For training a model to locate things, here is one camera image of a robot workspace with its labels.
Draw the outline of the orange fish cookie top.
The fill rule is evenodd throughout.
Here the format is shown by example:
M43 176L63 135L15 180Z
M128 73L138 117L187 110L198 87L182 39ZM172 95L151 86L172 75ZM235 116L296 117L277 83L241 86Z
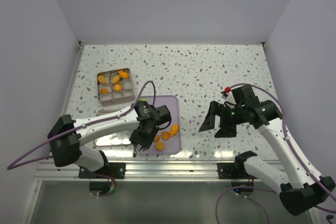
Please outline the orange fish cookie top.
M118 71L118 76L120 79L128 79L130 76L127 72L125 72L123 69Z

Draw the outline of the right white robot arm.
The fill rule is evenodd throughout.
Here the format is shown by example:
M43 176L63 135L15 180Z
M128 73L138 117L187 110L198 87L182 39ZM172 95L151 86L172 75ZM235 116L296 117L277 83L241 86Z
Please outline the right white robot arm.
M270 187L280 198L284 208L297 216L311 208L318 207L332 193L335 181L323 176L307 159L287 129L285 112L277 98L260 101L255 95L254 84L238 83L225 88L223 104L212 101L200 132L215 127L219 117L216 138L233 138L237 127L248 123L268 142L278 157L284 171L267 164L256 153L247 151L235 157L234 173L240 178L258 178Z

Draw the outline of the orange shell cookie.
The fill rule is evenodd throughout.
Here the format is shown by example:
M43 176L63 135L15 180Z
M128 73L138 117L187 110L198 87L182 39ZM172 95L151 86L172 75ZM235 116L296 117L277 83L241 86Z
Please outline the orange shell cookie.
M115 85L114 85L114 87L113 87L113 88L114 88L114 90L115 90L115 91L119 92L119 91L121 91L121 90L122 90L122 85L121 85L121 84L119 84L119 83L117 83L117 84L115 84Z

